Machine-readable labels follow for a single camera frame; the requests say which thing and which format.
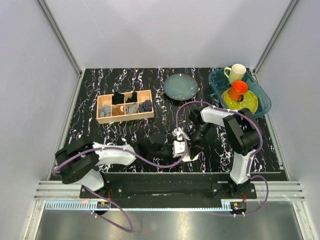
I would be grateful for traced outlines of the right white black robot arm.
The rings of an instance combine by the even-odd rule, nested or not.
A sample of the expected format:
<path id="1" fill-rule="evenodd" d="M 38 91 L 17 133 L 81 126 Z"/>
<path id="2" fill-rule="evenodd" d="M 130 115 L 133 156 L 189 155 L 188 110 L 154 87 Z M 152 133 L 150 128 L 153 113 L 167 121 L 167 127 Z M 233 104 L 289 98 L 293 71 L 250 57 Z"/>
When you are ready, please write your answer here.
<path id="1" fill-rule="evenodd" d="M 208 106 L 202 110 L 191 111 L 189 119 L 194 124 L 188 133 L 188 150 L 191 159 L 202 151 L 199 144 L 206 137 L 211 125 L 225 128 L 234 153 L 229 180 L 224 190 L 230 197 L 239 198 L 248 188 L 252 158 L 263 143 L 261 129 L 253 114 L 248 108 L 227 111 Z"/>

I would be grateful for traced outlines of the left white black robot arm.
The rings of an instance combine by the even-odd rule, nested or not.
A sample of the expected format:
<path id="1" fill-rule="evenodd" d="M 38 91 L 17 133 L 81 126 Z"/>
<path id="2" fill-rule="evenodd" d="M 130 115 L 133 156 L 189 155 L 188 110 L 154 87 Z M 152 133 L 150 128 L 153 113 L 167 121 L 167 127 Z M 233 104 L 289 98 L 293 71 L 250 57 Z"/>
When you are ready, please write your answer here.
<path id="1" fill-rule="evenodd" d="M 125 145 L 106 145 L 80 137 L 55 153 L 57 167 L 53 175 L 63 184 L 80 183 L 90 188 L 97 198 L 108 193 L 102 174 L 95 170 L 100 165 L 129 166 L 141 160 L 156 168 L 170 167 L 177 158 L 173 145 L 164 142 L 164 135 L 154 133 Z"/>

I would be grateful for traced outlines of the white underwear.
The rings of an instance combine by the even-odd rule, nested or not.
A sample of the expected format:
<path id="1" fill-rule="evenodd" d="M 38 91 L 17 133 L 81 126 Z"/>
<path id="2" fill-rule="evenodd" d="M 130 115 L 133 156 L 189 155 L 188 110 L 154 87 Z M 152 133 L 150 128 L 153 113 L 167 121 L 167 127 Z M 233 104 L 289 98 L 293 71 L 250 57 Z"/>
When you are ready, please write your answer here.
<path id="1" fill-rule="evenodd" d="M 196 160 L 198 160 L 199 159 L 199 153 L 197 154 L 197 155 L 195 155 L 194 157 L 191 157 L 190 155 L 185 155 L 184 157 L 183 157 L 183 159 L 182 159 L 182 161 L 184 162 L 184 163 L 187 163 L 187 162 L 193 162 L 193 161 L 196 161 Z"/>

